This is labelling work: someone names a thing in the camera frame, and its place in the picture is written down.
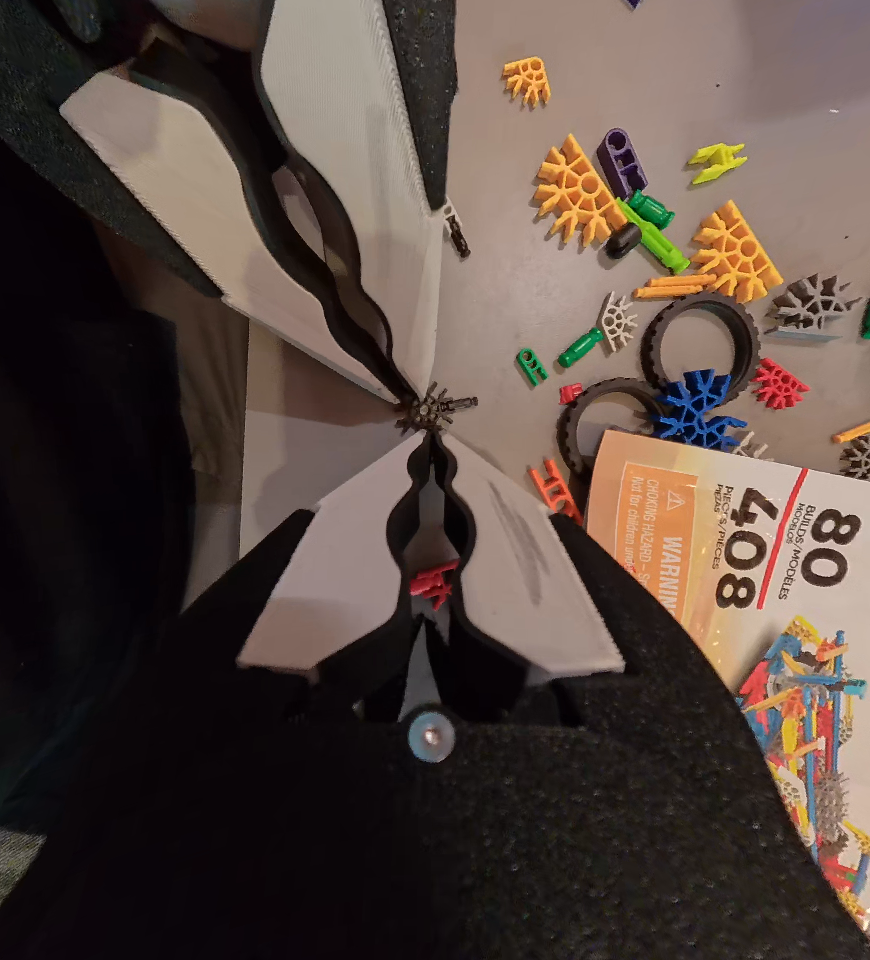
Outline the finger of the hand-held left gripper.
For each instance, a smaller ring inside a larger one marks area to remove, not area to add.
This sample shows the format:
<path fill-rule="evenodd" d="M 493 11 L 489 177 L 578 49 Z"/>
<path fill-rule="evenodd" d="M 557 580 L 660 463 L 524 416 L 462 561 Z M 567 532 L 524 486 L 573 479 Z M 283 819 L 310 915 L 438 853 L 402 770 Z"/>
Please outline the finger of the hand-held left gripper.
<path fill-rule="evenodd" d="M 258 96 L 346 313 L 411 395 L 436 354 L 444 205 L 426 194 L 381 2 L 263 2 Z"/>
<path fill-rule="evenodd" d="M 96 74 L 70 127 L 220 289 L 223 302 L 389 402 L 417 389 L 345 311 L 236 107 L 203 69 Z"/>

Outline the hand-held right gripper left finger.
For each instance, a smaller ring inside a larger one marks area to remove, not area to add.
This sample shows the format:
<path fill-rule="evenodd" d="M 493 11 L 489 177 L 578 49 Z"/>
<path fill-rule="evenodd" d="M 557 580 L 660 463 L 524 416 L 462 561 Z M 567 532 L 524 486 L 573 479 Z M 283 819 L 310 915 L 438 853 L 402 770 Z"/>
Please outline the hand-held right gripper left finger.
<path fill-rule="evenodd" d="M 417 433 L 321 499 L 238 656 L 340 687 L 380 687 L 413 643 L 406 549 L 431 439 Z"/>

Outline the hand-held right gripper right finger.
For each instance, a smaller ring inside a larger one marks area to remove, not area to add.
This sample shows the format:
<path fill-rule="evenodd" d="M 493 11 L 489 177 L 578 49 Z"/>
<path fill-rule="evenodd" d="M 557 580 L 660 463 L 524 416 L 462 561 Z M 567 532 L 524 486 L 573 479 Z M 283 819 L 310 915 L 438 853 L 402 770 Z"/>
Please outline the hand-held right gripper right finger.
<path fill-rule="evenodd" d="M 453 597 L 459 618 L 551 678 L 622 672 L 553 512 L 462 441 L 450 434 L 437 441 L 445 502 L 463 520 Z"/>

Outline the black snowflake connector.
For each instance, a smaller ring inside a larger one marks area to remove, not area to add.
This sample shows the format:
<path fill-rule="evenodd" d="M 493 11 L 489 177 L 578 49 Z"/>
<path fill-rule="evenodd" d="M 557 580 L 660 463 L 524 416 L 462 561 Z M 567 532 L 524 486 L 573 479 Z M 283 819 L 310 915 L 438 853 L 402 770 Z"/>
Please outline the black snowflake connector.
<path fill-rule="evenodd" d="M 411 430 L 437 430 L 453 423 L 454 400 L 448 397 L 446 389 L 437 390 L 438 383 L 433 381 L 423 398 L 398 409 L 400 415 L 394 427 L 402 435 Z"/>

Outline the small yellow connector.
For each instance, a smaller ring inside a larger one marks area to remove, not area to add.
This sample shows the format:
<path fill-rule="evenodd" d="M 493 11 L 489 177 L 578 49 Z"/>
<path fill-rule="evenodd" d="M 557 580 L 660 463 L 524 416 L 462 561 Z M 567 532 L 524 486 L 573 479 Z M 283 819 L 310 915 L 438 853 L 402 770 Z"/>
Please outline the small yellow connector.
<path fill-rule="evenodd" d="M 546 105 L 551 97 L 551 87 L 545 63 L 539 56 L 510 61 L 503 66 L 502 79 L 512 100 L 521 99 L 522 104 L 534 109 Z"/>

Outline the orange ladder piece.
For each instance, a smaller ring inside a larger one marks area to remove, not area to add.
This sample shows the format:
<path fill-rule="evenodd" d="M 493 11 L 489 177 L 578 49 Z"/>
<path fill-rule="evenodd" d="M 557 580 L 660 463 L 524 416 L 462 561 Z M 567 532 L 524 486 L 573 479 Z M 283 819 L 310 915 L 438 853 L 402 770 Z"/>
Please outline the orange ladder piece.
<path fill-rule="evenodd" d="M 553 514 L 572 520 L 578 526 L 584 526 L 584 516 L 578 509 L 556 462 L 546 458 L 542 463 L 543 471 L 530 467 L 527 474 L 546 508 Z"/>

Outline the yellow fan connector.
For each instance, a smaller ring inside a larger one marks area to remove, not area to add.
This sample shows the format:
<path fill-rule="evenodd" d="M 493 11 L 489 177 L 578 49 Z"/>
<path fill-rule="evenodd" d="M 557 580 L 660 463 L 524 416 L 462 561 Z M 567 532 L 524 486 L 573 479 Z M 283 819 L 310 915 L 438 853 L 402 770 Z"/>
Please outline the yellow fan connector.
<path fill-rule="evenodd" d="M 693 242 L 697 272 L 716 277 L 713 289 L 740 305 L 763 299 L 784 280 L 733 200 L 710 214 Z"/>
<path fill-rule="evenodd" d="M 567 244 L 581 232 L 581 247 L 601 245 L 629 220 L 576 138 L 569 134 L 552 147 L 537 170 L 537 216 L 553 214 L 549 234 Z"/>

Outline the black rubber tire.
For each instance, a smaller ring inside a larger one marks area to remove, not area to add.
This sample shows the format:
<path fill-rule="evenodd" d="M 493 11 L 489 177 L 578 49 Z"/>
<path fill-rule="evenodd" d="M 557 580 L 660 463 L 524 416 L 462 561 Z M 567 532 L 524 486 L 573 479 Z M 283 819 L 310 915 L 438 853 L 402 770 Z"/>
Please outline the black rubber tire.
<path fill-rule="evenodd" d="M 664 405 L 658 393 L 646 382 L 633 378 L 611 378 L 595 383 L 583 390 L 567 404 L 557 428 L 557 442 L 561 457 L 572 474 L 580 479 L 590 479 L 594 467 L 594 454 L 584 455 L 578 441 L 578 427 L 585 410 L 594 402 L 611 394 L 621 394 L 640 404 L 649 418 L 661 417 Z"/>
<path fill-rule="evenodd" d="M 656 390 L 670 383 L 661 359 L 663 338 L 674 321 L 689 310 L 702 310 L 720 321 L 733 344 L 728 390 L 723 403 L 735 400 L 751 381 L 760 357 L 758 331 L 749 312 L 732 298 L 714 292 L 682 296 L 662 308 L 645 329 L 640 362 L 646 382 Z"/>

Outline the purple holed connector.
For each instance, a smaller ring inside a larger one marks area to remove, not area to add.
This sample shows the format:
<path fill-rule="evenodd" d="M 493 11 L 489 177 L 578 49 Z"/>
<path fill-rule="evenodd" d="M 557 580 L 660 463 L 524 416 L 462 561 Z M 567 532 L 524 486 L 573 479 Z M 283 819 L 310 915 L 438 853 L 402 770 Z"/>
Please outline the purple holed connector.
<path fill-rule="evenodd" d="M 616 198 L 626 202 L 635 191 L 645 191 L 648 179 L 625 130 L 610 129 L 597 148 L 597 158 Z"/>

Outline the printed toy packaging sheet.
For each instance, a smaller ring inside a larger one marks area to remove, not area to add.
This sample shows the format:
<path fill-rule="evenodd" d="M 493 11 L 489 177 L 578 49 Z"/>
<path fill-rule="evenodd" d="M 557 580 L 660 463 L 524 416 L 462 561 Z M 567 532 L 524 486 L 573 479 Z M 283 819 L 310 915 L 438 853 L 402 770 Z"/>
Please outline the printed toy packaging sheet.
<path fill-rule="evenodd" d="M 870 483 L 607 431 L 586 528 L 705 653 L 870 937 Z"/>

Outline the blue snowflake connector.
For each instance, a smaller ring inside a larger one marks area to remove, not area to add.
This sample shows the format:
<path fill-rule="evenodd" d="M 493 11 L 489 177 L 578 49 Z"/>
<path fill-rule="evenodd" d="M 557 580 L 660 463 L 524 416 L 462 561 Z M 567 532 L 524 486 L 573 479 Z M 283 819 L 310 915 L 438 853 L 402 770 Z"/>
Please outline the blue snowflake connector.
<path fill-rule="evenodd" d="M 726 415 L 708 416 L 726 402 L 730 383 L 729 375 L 708 369 L 689 371 L 681 381 L 666 385 L 659 399 L 661 413 L 652 415 L 654 437 L 705 450 L 736 450 L 738 439 L 726 431 L 747 423 Z"/>

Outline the lime green rod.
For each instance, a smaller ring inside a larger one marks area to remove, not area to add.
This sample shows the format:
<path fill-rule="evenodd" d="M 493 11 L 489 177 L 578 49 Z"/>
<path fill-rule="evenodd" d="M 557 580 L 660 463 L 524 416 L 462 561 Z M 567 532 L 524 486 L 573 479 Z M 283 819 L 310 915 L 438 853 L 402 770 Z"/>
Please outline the lime green rod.
<path fill-rule="evenodd" d="M 682 274 L 691 266 L 690 260 L 665 237 L 658 226 L 636 213 L 624 200 L 617 198 L 615 203 L 623 211 L 627 220 L 640 230 L 640 245 L 644 246 L 673 276 Z"/>

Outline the lime yellow clip connector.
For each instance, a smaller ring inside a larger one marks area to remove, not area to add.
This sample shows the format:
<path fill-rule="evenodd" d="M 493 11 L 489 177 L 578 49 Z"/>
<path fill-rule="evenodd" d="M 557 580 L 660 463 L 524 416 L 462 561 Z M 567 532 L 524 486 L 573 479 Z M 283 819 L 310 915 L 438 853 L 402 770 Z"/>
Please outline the lime yellow clip connector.
<path fill-rule="evenodd" d="M 748 161 L 747 157 L 740 154 L 744 148 L 743 143 L 729 145 L 721 142 L 697 150 L 687 162 L 688 166 L 700 168 L 693 177 L 692 185 L 712 183 L 724 174 L 743 166 Z"/>

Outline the red fan connector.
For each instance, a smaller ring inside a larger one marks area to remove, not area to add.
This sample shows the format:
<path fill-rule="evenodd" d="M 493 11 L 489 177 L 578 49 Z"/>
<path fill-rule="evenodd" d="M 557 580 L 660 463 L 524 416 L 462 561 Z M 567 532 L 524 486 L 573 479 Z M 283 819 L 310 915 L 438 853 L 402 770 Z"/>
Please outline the red fan connector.
<path fill-rule="evenodd" d="M 807 384 L 767 357 L 759 360 L 751 383 L 756 399 L 766 409 L 773 411 L 794 408 L 811 390 Z"/>

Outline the dark grey fan connector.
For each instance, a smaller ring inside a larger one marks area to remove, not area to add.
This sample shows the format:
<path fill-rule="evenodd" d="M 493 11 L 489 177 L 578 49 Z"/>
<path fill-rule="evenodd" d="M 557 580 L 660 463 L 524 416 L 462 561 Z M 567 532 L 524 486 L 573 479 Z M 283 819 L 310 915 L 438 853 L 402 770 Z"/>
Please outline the dark grey fan connector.
<path fill-rule="evenodd" d="M 790 284 L 774 299 L 774 327 L 765 330 L 770 339 L 821 345 L 839 340 L 826 331 L 826 325 L 844 317 L 860 302 L 848 296 L 849 283 L 837 275 L 820 279 L 815 273 Z"/>

